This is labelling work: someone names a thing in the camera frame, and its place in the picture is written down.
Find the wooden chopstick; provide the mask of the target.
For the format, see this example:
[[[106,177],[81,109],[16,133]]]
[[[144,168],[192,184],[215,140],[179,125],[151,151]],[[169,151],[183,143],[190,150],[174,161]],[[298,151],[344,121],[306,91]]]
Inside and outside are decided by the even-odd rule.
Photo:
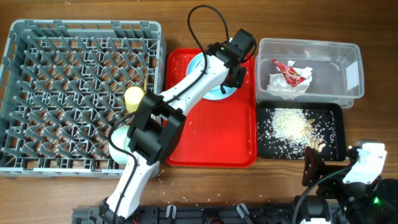
[[[143,85],[144,93],[147,92],[148,79],[149,79],[148,76],[146,76],[145,79],[144,79],[144,85]]]

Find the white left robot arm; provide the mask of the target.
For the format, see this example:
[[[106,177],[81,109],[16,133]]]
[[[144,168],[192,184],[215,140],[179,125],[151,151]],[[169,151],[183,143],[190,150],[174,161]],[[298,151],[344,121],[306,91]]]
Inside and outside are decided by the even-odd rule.
[[[138,208],[147,181],[177,147],[187,114],[214,87],[240,88],[242,66],[256,46],[255,38],[240,29],[231,40],[202,49],[202,61],[174,87],[159,95],[146,93],[132,120],[122,147],[108,139],[110,149],[126,155],[127,164],[113,194],[104,199],[99,214],[105,223],[124,223]]]

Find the yellow plastic cup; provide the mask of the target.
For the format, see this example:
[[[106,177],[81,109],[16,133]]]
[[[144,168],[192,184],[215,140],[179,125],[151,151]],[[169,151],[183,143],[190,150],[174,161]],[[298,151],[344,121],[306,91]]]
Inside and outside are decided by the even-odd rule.
[[[144,90],[138,86],[132,86],[126,90],[124,94],[124,102],[128,113],[133,113],[137,110],[144,94]]]

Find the white paper napkin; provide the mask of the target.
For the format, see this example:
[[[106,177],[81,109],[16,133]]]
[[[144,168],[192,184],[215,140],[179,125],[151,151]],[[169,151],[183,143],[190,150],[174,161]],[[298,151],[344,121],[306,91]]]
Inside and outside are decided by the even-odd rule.
[[[295,68],[294,67],[295,61],[289,60],[286,65],[290,65],[294,68],[294,70],[305,78],[305,81],[301,84],[297,85],[296,87],[291,87],[285,80],[282,72],[276,67],[279,71],[275,74],[270,74],[270,84],[267,86],[267,90],[270,91],[283,91],[283,92],[290,92],[290,93],[305,93],[308,88],[310,87],[310,83],[312,81],[312,70],[311,67],[305,68]]]

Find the green bowl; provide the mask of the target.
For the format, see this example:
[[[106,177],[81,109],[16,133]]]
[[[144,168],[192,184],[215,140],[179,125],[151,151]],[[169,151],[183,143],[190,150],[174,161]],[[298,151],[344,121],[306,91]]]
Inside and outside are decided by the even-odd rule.
[[[129,126],[123,125],[117,128],[111,135],[111,140],[114,145],[120,149],[124,149],[124,143],[127,138],[127,131]],[[128,161],[128,155],[116,150],[112,145],[109,144],[109,153],[111,158],[119,165],[126,165]]]

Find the rice and food scraps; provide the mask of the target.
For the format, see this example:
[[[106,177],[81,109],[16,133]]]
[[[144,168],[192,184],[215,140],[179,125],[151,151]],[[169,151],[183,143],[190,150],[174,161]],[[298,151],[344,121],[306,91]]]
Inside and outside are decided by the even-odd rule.
[[[334,114],[328,110],[260,108],[257,111],[257,152],[265,159],[298,159],[309,146],[324,160],[336,157]]]

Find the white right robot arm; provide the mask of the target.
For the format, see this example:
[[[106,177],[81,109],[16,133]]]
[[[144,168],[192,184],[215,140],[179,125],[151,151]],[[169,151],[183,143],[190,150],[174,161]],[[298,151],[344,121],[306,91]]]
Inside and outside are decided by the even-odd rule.
[[[328,199],[338,202],[348,223],[397,223],[397,180],[381,176],[386,157],[383,143],[360,140],[348,149],[347,166],[332,166],[307,146],[306,190],[295,198],[292,223],[331,223],[330,212],[315,213]]]

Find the red snack wrapper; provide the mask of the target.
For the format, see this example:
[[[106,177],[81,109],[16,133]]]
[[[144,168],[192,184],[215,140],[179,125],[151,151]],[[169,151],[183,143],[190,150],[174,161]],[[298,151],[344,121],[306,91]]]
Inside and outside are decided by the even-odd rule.
[[[279,62],[277,59],[273,59],[272,62],[282,72],[286,82],[291,87],[296,87],[297,85],[305,81],[305,78],[299,75],[290,65],[283,64]]]

